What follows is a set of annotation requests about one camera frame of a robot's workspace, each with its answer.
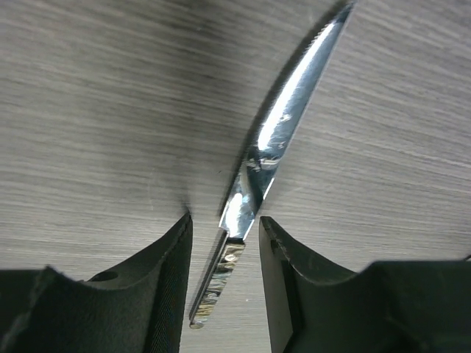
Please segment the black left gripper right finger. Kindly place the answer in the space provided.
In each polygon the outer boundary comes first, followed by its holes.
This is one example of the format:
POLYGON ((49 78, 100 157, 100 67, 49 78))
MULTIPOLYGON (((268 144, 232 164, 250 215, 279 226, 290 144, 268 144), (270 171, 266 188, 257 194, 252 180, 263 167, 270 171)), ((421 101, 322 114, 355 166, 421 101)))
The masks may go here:
POLYGON ((468 352, 470 263, 376 261, 354 272, 273 218, 259 244, 273 352, 468 352))

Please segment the silver table knife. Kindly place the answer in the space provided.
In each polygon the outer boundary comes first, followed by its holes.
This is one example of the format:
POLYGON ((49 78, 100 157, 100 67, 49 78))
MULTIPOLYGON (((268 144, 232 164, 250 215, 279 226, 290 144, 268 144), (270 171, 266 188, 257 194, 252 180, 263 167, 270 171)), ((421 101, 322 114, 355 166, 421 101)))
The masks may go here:
POLYGON ((189 327, 206 325, 262 208, 283 156, 355 6, 335 1, 296 47, 250 127, 219 220, 219 239, 189 313, 189 327))

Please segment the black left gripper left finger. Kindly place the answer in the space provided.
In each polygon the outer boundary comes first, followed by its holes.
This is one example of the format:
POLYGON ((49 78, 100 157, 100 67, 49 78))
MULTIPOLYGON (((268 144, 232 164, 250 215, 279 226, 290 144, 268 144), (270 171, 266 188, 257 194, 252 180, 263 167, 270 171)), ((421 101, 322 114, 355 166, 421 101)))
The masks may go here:
POLYGON ((46 266, 1 271, 3 352, 178 352, 193 240, 164 236, 89 280, 46 266))

